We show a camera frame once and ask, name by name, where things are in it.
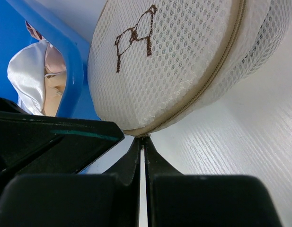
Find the white mesh laundry bag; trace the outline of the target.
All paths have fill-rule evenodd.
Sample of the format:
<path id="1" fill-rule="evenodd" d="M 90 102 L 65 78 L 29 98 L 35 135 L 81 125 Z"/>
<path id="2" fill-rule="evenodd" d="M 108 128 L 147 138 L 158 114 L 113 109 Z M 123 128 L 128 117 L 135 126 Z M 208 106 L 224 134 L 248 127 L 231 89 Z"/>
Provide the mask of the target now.
<path id="1" fill-rule="evenodd" d="M 97 116 L 156 132 L 221 98 L 273 55 L 292 0 L 108 0 L 88 55 Z"/>

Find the beige zipper pull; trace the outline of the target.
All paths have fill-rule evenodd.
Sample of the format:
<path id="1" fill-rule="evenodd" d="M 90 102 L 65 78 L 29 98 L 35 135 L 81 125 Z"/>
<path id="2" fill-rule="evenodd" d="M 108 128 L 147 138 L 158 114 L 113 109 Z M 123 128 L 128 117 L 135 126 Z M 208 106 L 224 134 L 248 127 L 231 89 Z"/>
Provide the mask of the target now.
<path id="1" fill-rule="evenodd" d="M 144 133 L 144 134 L 136 136 L 136 138 L 146 138 L 146 137 L 150 137 L 150 136 L 151 136 L 150 133 Z"/>

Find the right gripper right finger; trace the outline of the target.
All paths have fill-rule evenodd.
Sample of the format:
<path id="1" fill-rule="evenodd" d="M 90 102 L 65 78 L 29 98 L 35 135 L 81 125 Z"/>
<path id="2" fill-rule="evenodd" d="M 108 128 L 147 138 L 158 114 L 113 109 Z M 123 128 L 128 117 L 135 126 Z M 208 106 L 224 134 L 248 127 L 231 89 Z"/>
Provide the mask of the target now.
<path id="1" fill-rule="evenodd" d="M 144 138 L 150 227 L 280 227 L 264 184 L 250 175 L 184 175 Z"/>

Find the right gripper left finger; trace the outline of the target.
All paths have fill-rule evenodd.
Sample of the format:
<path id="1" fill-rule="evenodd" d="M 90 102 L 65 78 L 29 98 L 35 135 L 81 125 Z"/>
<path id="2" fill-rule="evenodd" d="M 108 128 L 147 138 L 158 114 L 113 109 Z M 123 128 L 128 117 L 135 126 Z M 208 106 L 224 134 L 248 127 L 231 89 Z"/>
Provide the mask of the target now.
<path id="1" fill-rule="evenodd" d="M 102 174 L 20 175 L 0 197 L 0 227 L 136 227 L 141 141 Z"/>

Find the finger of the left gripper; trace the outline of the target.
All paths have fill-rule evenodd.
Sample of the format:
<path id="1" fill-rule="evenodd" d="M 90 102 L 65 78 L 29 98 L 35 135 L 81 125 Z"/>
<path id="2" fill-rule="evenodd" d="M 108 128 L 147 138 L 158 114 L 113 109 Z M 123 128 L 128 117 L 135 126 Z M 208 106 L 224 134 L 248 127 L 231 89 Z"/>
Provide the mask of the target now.
<path id="1" fill-rule="evenodd" d="M 123 139 L 113 122 L 29 115 L 0 98 L 0 195 L 16 175 L 79 173 Z"/>

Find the white satin bra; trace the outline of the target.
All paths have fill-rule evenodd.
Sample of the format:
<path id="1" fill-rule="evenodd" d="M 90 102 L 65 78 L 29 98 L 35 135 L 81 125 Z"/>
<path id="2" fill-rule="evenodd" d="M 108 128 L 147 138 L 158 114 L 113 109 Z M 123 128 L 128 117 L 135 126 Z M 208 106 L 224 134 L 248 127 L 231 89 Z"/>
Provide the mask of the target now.
<path id="1" fill-rule="evenodd" d="M 9 61 L 7 77 L 18 94 L 17 105 L 28 114 L 44 115 L 44 61 L 48 42 L 33 43 Z"/>

